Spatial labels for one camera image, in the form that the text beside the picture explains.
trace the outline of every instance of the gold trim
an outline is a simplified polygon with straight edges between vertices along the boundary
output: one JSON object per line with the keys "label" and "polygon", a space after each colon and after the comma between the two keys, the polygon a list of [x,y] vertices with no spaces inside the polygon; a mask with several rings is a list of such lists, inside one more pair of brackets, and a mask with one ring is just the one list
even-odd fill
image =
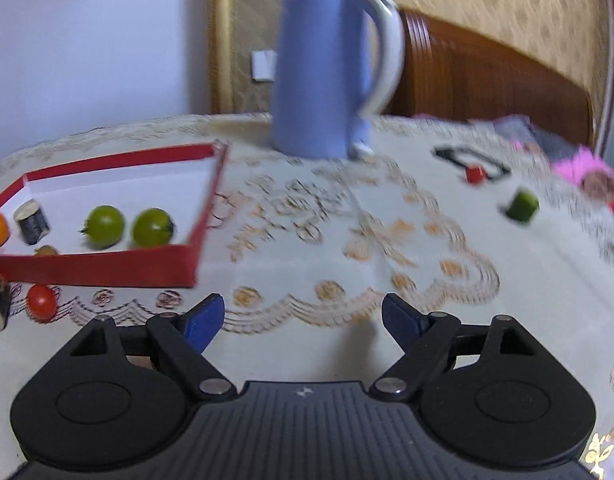
{"label": "gold trim", "polygon": [[230,113],[233,102],[235,0],[210,0],[209,91],[212,114]]}

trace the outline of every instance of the table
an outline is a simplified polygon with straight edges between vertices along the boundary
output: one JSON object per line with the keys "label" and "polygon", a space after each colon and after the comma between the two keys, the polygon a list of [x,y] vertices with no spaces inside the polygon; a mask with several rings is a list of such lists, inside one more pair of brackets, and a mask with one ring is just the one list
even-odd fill
{"label": "table", "polygon": [[[583,462],[614,479],[614,221],[517,152],[487,124],[376,118],[376,156],[300,160],[267,147],[269,117],[184,116],[99,128],[0,161],[0,191],[20,173],[79,158],[209,142],[231,145],[193,290],[60,286],[58,316],[39,324],[14,284],[0,332],[0,479],[23,460],[8,426],[11,400],[82,324],[182,312],[210,292],[228,305],[205,356],[245,380],[371,383],[401,351],[377,315],[387,292],[424,312],[467,323],[516,317],[590,391],[598,420]],[[510,165],[497,184],[472,187],[431,155],[471,146]],[[541,201],[529,226],[499,208],[523,185]]]}

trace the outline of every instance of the patterned beige wall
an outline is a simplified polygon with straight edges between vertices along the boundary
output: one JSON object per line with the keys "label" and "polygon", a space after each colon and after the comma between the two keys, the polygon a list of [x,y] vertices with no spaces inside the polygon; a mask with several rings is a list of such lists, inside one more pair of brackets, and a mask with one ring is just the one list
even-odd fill
{"label": "patterned beige wall", "polygon": [[[606,0],[396,0],[472,28],[535,57],[592,95],[598,118],[606,85]],[[236,0],[235,105],[267,110],[268,84],[252,84],[250,52],[274,48],[280,0]]]}

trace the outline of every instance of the red and white tray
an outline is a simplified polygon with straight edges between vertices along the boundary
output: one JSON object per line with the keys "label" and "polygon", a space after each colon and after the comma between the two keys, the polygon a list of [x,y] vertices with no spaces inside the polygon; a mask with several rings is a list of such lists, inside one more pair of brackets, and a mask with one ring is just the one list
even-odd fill
{"label": "red and white tray", "polygon": [[[0,274],[12,282],[104,286],[194,286],[196,269],[225,164],[227,146],[188,144],[100,156],[23,174],[0,194],[11,236],[0,247]],[[13,212],[34,199],[51,232],[24,243]],[[98,205],[120,209],[126,227],[115,246],[97,251],[80,230]],[[133,219],[159,207],[176,225],[171,243],[132,248]],[[34,256],[51,245],[56,256]]]}

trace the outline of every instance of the white handle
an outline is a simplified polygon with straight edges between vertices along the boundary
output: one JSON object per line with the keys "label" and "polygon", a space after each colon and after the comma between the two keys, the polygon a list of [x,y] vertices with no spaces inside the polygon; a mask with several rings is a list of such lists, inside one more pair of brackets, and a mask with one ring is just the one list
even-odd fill
{"label": "white handle", "polygon": [[404,39],[398,6],[393,0],[366,0],[366,9],[378,31],[380,56],[373,88],[358,110],[362,118],[379,114],[388,104],[401,79]]}

